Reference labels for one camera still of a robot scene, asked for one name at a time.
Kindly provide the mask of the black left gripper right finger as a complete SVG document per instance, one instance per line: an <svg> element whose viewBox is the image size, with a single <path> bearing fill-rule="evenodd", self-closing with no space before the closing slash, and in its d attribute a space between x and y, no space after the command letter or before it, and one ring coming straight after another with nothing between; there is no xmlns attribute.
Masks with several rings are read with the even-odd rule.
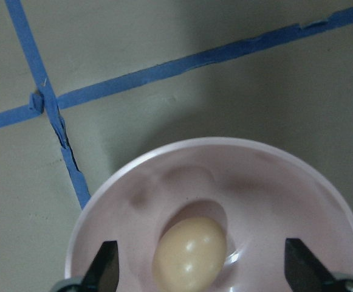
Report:
<svg viewBox="0 0 353 292"><path fill-rule="evenodd" d="M337 280L299 238L287 238L284 275L292 291L345 291Z"/></svg>

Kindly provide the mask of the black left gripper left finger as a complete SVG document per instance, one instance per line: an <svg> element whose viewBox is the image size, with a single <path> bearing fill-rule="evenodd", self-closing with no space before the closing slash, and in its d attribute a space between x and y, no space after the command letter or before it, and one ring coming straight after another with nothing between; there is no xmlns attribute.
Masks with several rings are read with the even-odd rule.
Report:
<svg viewBox="0 0 353 292"><path fill-rule="evenodd" d="M119 258L117 241L101 244L94 260L83 277L80 291L117 291Z"/></svg>

